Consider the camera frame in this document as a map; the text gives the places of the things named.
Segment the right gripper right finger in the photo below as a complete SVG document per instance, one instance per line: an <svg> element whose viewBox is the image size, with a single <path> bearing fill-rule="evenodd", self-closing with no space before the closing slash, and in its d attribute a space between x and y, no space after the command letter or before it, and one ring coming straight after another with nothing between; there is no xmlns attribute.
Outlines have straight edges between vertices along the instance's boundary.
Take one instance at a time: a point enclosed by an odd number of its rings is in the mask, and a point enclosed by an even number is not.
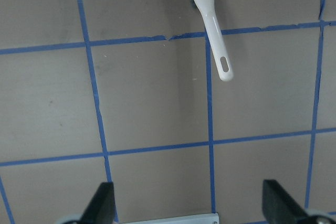
<svg viewBox="0 0 336 224"><path fill-rule="evenodd" d="M268 223L315 223L315 217L308 215L276 180L265 179L262 184L263 215Z"/></svg>

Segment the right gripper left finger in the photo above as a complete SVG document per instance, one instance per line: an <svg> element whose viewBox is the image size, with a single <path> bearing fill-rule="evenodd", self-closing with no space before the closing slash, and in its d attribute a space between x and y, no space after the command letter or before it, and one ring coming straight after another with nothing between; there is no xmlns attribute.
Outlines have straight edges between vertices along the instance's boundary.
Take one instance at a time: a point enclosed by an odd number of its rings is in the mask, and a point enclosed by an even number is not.
<svg viewBox="0 0 336 224"><path fill-rule="evenodd" d="M111 224L115 216L114 184L103 182L80 217L79 223Z"/></svg>

